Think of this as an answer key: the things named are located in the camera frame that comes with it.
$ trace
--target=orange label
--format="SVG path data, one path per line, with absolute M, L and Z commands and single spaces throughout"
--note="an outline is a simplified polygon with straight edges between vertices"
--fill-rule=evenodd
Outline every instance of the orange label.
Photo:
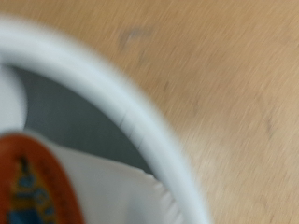
M 0 138 L 0 223 L 84 223 L 62 166 L 22 134 Z

